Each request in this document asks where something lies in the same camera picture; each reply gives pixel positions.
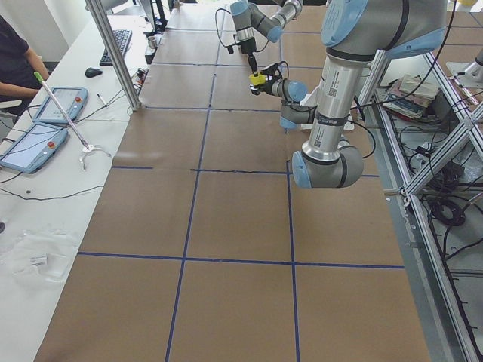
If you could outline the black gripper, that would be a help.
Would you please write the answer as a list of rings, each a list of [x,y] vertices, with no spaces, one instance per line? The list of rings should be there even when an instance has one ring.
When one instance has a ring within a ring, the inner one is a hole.
[[[248,38],[243,41],[241,41],[241,52],[244,55],[248,55],[248,65],[251,68],[252,74],[253,75],[258,75],[258,66],[257,66],[257,61],[253,53],[255,52],[255,39],[254,38]]]
[[[262,92],[269,95],[279,95],[279,80],[268,80],[261,85],[250,85],[250,91],[253,95],[261,95]]]

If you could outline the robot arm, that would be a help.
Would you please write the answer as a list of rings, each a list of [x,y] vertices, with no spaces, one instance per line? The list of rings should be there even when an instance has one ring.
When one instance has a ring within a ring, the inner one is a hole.
[[[235,26],[236,44],[247,56],[248,64],[254,77],[258,76],[257,61],[254,53],[257,51],[254,30],[263,35],[269,42],[276,43],[289,21],[300,15],[303,1],[276,1],[281,7],[274,15],[268,17],[256,4],[249,1],[236,1],[229,6]]]
[[[329,1],[321,27],[326,60],[309,139],[292,156],[301,188],[344,188],[361,176],[360,151],[343,136],[355,88],[377,51],[389,59],[435,50],[445,37],[444,1]]]

